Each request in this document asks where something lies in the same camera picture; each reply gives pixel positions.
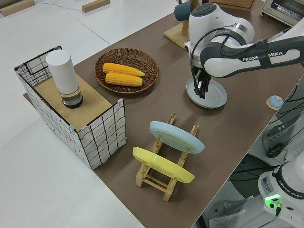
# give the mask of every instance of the franka emika robot arm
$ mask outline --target franka emika robot arm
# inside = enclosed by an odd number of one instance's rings
[[[205,98],[211,77],[304,62],[304,19],[291,29],[252,43],[254,28],[247,20],[225,13],[215,3],[205,3],[190,15],[189,38],[185,48],[194,91],[200,98]],[[258,185],[264,210],[277,216],[280,213],[279,220],[304,228],[304,152],[263,173]]]
[[[205,98],[211,77],[287,66],[304,62],[304,19],[293,28],[252,43],[253,26],[225,13],[215,3],[204,3],[189,18],[190,55],[195,93]]]

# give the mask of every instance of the plate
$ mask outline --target plate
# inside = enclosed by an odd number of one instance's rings
[[[200,153],[205,149],[205,145],[198,138],[168,123],[152,121],[150,132],[155,138],[161,136],[163,143],[183,152],[188,148],[189,153]]]
[[[106,73],[103,72],[104,63],[122,64],[144,72],[145,76],[141,77],[143,79],[142,86],[117,86],[106,83]],[[94,73],[96,80],[108,90],[124,95],[138,94],[151,88],[155,83],[158,77],[158,65],[151,56],[143,51],[134,48],[118,48],[108,51],[99,57],[95,63]]]
[[[181,166],[165,159],[155,153],[139,147],[133,147],[133,156],[141,163],[171,178],[177,178],[183,183],[190,183],[194,176]]]
[[[224,87],[217,81],[211,79],[208,92],[206,93],[206,98],[200,98],[196,95],[194,91],[194,81],[193,78],[189,79],[186,85],[187,94],[190,99],[197,105],[204,108],[219,108],[223,106],[227,101],[227,93]]]

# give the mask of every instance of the yellow corn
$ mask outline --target yellow corn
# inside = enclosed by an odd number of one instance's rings
[[[104,63],[103,72],[104,73],[115,72],[119,74],[133,75],[137,77],[144,76],[144,72],[138,69],[116,63]]]
[[[109,72],[106,74],[105,82],[113,85],[134,87],[140,87],[143,84],[143,80],[140,77],[114,72]]]

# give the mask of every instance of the toaster oven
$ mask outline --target toaster oven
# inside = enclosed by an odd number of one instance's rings
[[[304,0],[265,0],[262,14],[267,14],[289,26],[304,16]]]

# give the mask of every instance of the mug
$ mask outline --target mug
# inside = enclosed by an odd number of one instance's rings
[[[200,4],[197,0],[191,0],[178,4],[174,9],[174,16],[176,20],[189,20],[191,12]]]

